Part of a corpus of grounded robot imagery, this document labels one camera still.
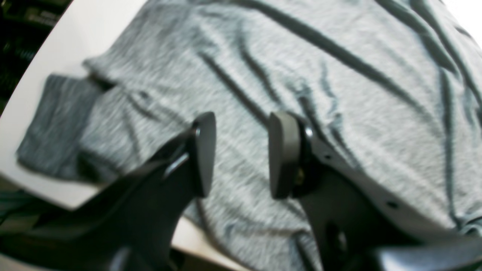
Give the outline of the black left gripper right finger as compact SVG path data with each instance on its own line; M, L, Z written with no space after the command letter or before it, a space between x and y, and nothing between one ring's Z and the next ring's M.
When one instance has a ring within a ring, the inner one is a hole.
M355 171L293 113L268 124L270 190L295 198L307 216L325 271L475 271L481 238L420 214Z

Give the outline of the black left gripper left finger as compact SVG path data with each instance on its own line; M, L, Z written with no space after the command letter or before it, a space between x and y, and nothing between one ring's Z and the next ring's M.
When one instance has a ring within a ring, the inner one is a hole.
M171 271L171 241L194 198L211 188L216 118L191 127L73 212L1 238L1 253L57 271Z

